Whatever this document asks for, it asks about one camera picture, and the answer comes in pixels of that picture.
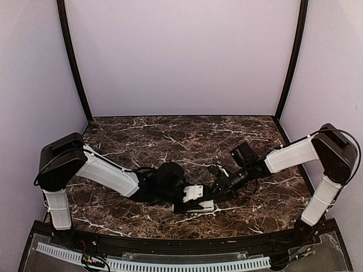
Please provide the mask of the white battery cover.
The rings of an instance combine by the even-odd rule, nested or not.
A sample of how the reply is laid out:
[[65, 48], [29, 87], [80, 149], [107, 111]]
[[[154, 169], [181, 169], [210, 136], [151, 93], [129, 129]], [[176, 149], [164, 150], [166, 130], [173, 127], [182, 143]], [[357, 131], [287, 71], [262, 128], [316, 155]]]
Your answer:
[[209, 201], [202, 201], [199, 203], [199, 205], [202, 207], [202, 209], [200, 211], [203, 212], [211, 212], [214, 210], [214, 202], [213, 200], [209, 200]]

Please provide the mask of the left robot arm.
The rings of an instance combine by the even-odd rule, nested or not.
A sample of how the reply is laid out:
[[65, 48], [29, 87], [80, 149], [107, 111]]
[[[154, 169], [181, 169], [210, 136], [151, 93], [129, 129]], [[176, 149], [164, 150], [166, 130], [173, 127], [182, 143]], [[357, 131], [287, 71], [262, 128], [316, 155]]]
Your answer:
[[79, 233], [72, 229], [66, 193], [66, 185], [74, 176], [106, 186], [135, 202], [170, 202], [175, 213], [202, 209], [203, 187], [188, 183], [180, 165], [169, 162], [159, 168], [126, 169], [85, 144], [82, 134], [71, 133], [42, 148], [34, 181], [45, 195], [58, 238], [68, 247], [80, 242]]

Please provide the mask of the white remote control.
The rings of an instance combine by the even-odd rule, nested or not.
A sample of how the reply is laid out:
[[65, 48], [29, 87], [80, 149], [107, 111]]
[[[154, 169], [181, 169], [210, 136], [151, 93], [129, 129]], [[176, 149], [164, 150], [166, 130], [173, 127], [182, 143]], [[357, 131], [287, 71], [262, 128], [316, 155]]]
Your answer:
[[199, 208], [198, 209], [195, 209], [195, 210], [191, 210], [191, 211], [187, 211], [186, 213], [207, 213], [207, 212], [203, 212], [203, 211], [200, 211], [202, 209], [202, 207], [199, 205]]

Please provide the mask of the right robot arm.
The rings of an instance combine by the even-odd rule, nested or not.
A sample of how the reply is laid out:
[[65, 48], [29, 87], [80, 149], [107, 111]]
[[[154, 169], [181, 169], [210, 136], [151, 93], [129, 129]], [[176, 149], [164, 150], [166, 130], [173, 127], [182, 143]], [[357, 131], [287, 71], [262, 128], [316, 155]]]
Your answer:
[[240, 169], [234, 173], [224, 167], [210, 167], [216, 180], [210, 191], [215, 201], [224, 201], [252, 181], [258, 181], [290, 168], [309, 162], [320, 162], [322, 179], [314, 190], [300, 224], [289, 234], [295, 246], [301, 246], [311, 237], [315, 226], [334, 204], [341, 191], [357, 173], [362, 160], [362, 149], [350, 133], [324, 124], [319, 130], [292, 143], [282, 145], [264, 156], [258, 156], [246, 142], [230, 152]]

